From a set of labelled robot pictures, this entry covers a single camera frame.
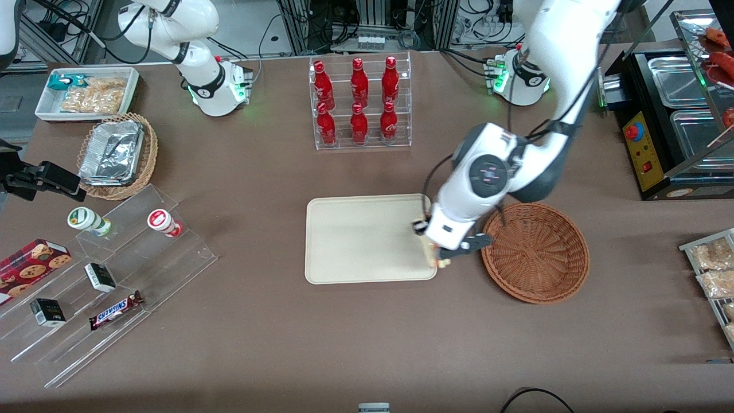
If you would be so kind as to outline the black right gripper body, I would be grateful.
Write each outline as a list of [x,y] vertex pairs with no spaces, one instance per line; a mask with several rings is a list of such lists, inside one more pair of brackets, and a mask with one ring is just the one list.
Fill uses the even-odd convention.
[[41,166],[3,166],[1,170],[2,193],[33,201],[37,192],[41,190],[38,183],[38,174],[41,171]]

